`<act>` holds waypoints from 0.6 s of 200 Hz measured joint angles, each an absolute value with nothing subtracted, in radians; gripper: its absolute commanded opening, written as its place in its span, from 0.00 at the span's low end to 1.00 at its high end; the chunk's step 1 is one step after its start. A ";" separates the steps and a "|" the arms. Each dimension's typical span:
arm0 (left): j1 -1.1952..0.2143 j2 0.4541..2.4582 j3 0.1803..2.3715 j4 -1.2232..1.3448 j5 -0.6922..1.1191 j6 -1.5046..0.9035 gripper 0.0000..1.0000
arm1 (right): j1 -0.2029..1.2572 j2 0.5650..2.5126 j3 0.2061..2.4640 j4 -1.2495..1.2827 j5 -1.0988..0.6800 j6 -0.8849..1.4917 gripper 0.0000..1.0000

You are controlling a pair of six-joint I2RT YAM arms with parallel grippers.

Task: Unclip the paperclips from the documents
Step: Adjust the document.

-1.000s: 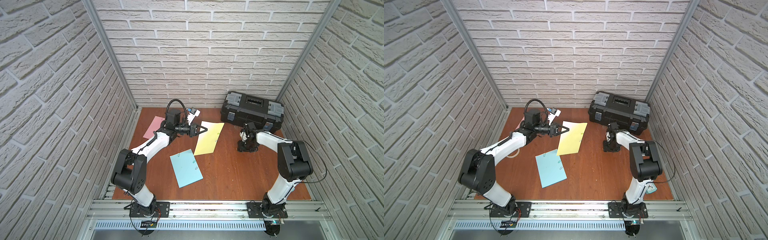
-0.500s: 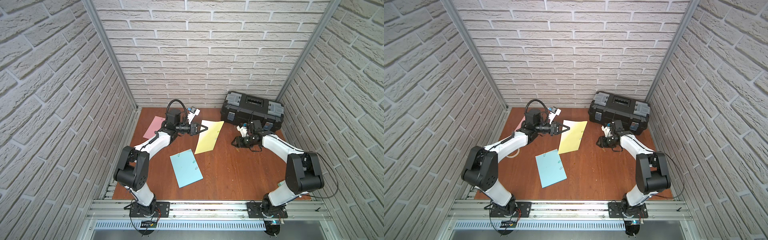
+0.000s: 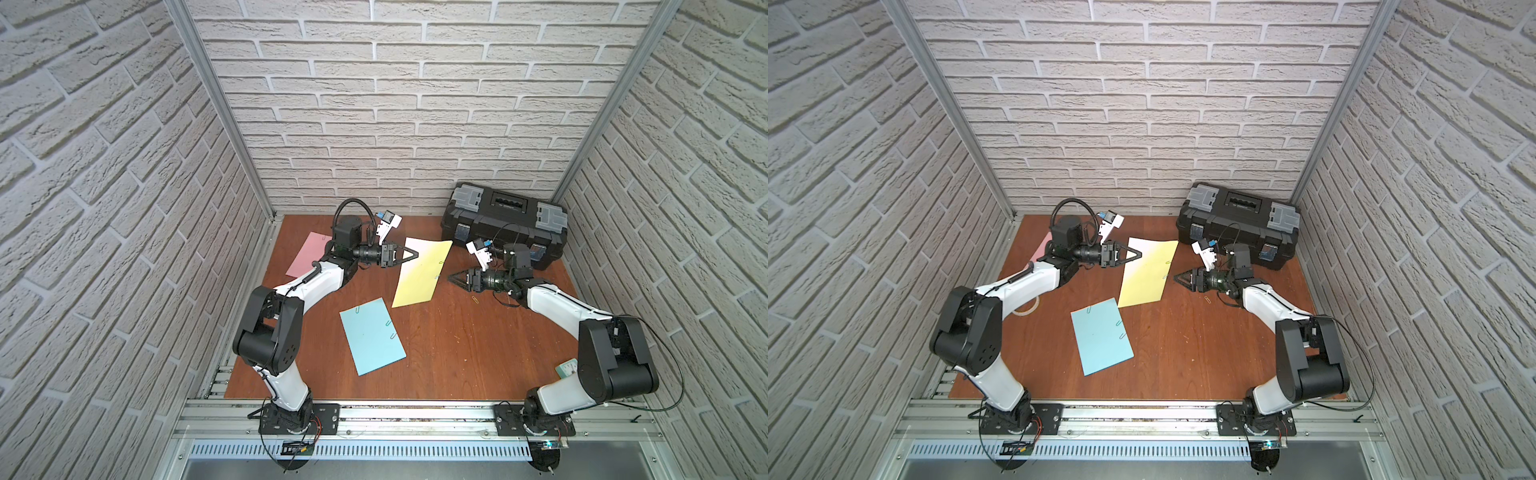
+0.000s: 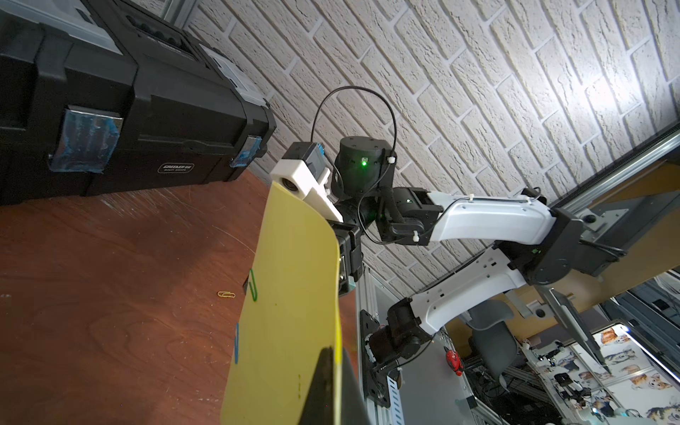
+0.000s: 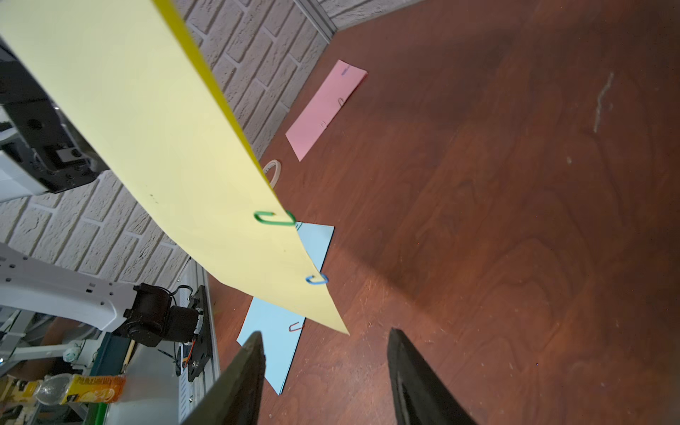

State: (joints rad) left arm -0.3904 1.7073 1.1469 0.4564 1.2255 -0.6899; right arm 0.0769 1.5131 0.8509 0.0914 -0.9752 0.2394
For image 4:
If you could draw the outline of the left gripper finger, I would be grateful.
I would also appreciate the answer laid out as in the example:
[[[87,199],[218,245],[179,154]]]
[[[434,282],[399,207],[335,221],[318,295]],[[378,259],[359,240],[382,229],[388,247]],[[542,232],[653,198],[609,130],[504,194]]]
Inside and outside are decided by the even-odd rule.
[[[369,425],[361,389],[346,350],[320,352],[299,424]]]

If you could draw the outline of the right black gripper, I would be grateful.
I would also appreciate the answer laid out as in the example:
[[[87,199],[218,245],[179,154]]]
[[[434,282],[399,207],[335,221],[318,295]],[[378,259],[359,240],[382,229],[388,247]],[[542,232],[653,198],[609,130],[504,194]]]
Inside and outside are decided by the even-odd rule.
[[[338,295],[345,296],[356,289],[364,272],[361,229],[356,225],[337,221],[333,221],[332,229],[340,253]]]

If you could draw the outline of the yellow paper sheet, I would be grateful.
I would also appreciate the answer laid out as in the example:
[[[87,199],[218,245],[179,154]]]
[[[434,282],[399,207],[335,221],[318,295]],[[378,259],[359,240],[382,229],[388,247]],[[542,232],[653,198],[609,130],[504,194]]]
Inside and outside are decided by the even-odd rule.
[[[259,295],[244,297],[221,423],[296,424],[321,350],[342,358],[338,241],[318,212],[274,183],[251,268]]]

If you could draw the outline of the gold paperclip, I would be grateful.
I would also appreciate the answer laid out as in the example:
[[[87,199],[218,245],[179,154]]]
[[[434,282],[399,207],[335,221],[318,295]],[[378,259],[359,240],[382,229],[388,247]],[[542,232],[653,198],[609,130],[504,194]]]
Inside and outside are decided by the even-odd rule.
[[[235,299],[237,295],[234,292],[221,290],[217,292],[217,296],[221,299]]]

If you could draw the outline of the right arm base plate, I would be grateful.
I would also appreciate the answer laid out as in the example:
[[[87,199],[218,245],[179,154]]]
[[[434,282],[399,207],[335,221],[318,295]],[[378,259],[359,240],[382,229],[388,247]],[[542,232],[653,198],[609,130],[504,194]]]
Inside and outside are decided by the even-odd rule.
[[[359,352],[361,353],[362,389],[380,407],[391,406],[388,374],[400,355],[403,326],[393,311],[388,312],[386,325],[368,311],[359,312]]]

